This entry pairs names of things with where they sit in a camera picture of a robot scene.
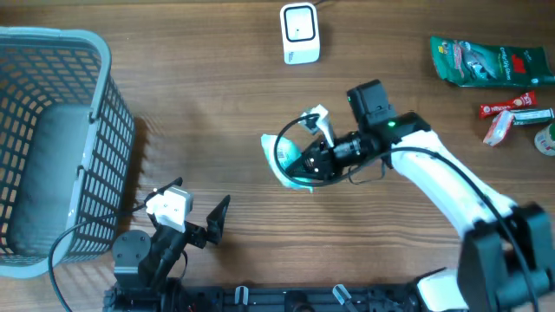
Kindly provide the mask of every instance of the green snack bag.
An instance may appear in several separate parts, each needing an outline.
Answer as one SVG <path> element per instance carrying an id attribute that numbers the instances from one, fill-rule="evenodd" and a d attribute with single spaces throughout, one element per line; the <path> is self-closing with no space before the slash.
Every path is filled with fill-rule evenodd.
<path id="1" fill-rule="evenodd" d="M 487 46 L 435 36 L 430 48 L 440 78 L 460 87 L 555 84 L 543 48 Z"/>

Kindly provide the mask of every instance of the green and white container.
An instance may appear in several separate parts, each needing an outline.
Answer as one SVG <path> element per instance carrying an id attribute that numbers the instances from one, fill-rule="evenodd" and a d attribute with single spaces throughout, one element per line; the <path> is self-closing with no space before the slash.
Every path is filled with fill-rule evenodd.
<path id="1" fill-rule="evenodd" d="M 555 124 L 551 124 L 538 132 L 534 143 L 536 148 L 547 156 L 555 156 Z"/>

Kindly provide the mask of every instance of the laundry basket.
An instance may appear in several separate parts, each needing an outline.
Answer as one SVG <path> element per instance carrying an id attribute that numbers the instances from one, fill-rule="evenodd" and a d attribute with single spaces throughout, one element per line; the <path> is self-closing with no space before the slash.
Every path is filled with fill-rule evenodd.
<path id="1" fill-rule="evenodd" d="M 0 27 L 0 276 L 41 275 L 63 231 L 120 209 L 134 120 L 110 65 L 92 32 Z M 68 235 L 54 263 L 98 257 L 116 226 Z"/>

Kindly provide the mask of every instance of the wooden surface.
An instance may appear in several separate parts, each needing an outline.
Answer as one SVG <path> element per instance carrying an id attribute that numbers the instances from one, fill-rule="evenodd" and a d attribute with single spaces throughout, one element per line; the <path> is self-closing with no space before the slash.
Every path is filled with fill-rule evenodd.
<path id="1" fill-rule="evenodd" d="M 186 283 L 332 286 L 406 282 L 457 264 L 459 238 L 413 184 L 395 172 L 372 184 L 341 183 L 314 194 L 284 189 L 260 136 L 277 133 L 307 107 L 324 104 L 338 133 L 355 128 L 345 91 L 379 78 L 398 112 L 414 110 L 447 148 L 499 192 L 554 211 L 554 159 L 535 150 L 541 127 L 515 128 L 502 146 L 481 143 L 490 120 L 480 103 L 515 89 L 457 88 L 440 81 L 431 35 L 555 53 L 555 3 L 366 1 L 327 3 L 318 12 L 319 62 L 283 62 L 282 3 L 164 4 L 1 9 L 2 25 L 90 29 L 108 42 L 112 75 L 135 116 L 137 134 L 126 207 L 178 176 L 195 195 L 193 222 L 232 195 L 223 243 L 187 247 Z M 555 90 L 537 92 L 542 107 Z M 294 129 L 305 146 L 312 138 Z M 377 167 L 359 179 L 378 173 Z M 144 211 L 122 229 L 152 233 Z M 56 276 L 75 310 L 96 311 L 114 282 L 110 254 L 61 265 Z M 183 269 L 174 268 L 177 276 Z M 58 311 L 46 276 L 0 279 L 2 311 Z M 552 296 L 541 300 L 554 310 Z"/>

